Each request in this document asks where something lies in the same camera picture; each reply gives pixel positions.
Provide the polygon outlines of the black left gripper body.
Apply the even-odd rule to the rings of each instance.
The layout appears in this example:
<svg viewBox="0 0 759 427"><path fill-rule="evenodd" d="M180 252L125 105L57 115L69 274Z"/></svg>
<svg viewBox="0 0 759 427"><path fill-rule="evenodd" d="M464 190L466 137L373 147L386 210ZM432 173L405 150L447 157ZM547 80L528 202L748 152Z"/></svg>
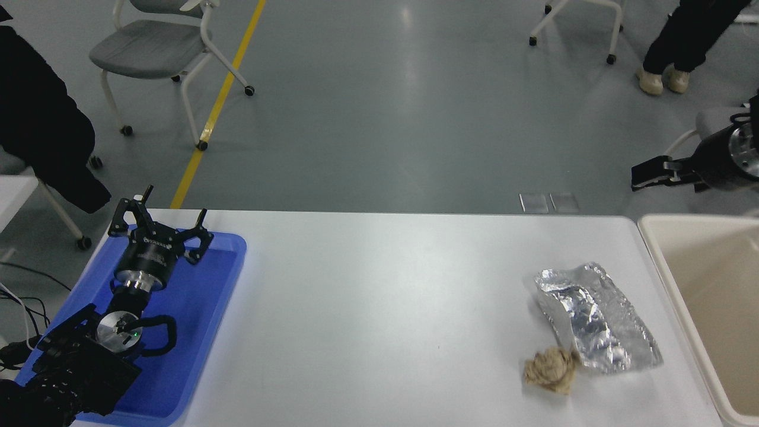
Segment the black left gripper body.
<svg viewBox="0 0 759 427"><path fill-rule="evenodd" d="M127 248L116 267L116 279L124 283L131 273L146 273L157 283L168 283L179 257L184 254L180 232L157 226L155 233L146 227L130 230Z"/></svg>

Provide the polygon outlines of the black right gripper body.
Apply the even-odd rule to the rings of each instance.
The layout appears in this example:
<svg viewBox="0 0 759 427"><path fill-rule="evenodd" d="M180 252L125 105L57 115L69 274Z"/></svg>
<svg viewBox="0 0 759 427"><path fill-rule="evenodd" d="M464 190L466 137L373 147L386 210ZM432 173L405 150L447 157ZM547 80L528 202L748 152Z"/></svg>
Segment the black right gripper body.
<svg viewBox="0 0 759 427"><path fill-rule="evenodd" d="M734 174L736 165L729 153L729 139L732 133L732 128L713 133L702 140L694 153L685 160L685 167L695 176L695 192L705 192L709 189L724 192L738 190Z"/></svg>

